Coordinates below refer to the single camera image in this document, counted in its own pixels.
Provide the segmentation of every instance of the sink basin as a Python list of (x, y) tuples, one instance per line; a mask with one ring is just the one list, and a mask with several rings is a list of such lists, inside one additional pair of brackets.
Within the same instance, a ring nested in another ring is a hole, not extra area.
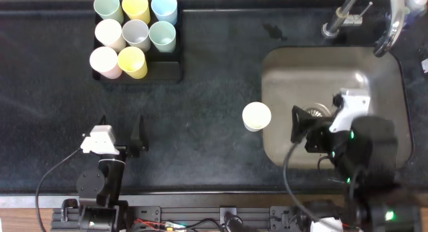
[[(262, 102), (272, 112), (263, 130), (263, 144), (276, 165), (282, 166), (292, 145), (292, 107), (297, 105), (313, 116), (331, 116), (336, 110), (333, 95), (341, 88), (368, 91), (369, 114), (394, 122), (399, 142), (397, 168), (407, 162), (413, 147), (407, 105), (400, 66), (391, 54), (375, 57), (372, 47), (284, 47), (266, 56), (261, 75)], [(316, 168), (325, 155), (306, 152), (304, 143), (293, 153), (290, 167)]]

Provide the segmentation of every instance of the sink drain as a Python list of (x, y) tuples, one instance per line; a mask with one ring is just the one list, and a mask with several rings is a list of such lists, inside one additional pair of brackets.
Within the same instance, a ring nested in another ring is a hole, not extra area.
[(331, 113), (327, 107), (319, 103), (306, 105), (302, 109), (311, 114), (313, 117), (331, 116)]

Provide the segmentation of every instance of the yellow cup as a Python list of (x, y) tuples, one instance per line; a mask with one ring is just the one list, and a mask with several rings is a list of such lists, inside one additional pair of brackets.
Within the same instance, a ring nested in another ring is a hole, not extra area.
[(139, 19), (146, 24), (150, 22), (148, 0), (123, 0), (122, 8), (131, 19)]
[(146, 58), (138, 47), (126, 47), (120, 51), (118, 64), (132, 78), (141, 79), (147, 75)]

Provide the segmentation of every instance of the green led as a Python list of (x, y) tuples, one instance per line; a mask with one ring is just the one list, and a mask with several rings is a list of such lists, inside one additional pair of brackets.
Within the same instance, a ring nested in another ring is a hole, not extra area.
[(390, 221), (390, 220), (393, 220), (393, 219), (395, 219), (395, 213), (394, 213), (394, 211), (388, 211), (385, 214), (385, 221)]

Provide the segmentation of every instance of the countertop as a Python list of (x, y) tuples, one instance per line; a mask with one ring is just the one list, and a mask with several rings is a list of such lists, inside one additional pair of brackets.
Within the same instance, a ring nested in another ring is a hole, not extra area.
[[(31, 194), (41, 176), (79, 147), (102, 115), (118, 139), (142, 114), (150, 150), (127, 160), (122, 193), (284, 190), (282, 168), (248, 132), (241, 113), (261, 100), (261, 63), (284, 46), (374, 46), (389, 0), (374, 0), (362, 27), (325, 40), (321, 25), (344, 0), (180, 0), (183, 69), (178, 84), (101, 84), (88, 62), (91, 0), (3, 1), (0, 10), (0, 193)], [(360, 0), (355, 12), (368, 0)], [(401, 63), (414, 153), (399, 170), (411, 188), (428, 189), (428, 15), (402, 32), (391, 53)], [(78, 154), (49, 175), (44, 194), (73, 194), (95, 154)], [(342, 189), (331, 170), (290, 171), (298, 193)]]

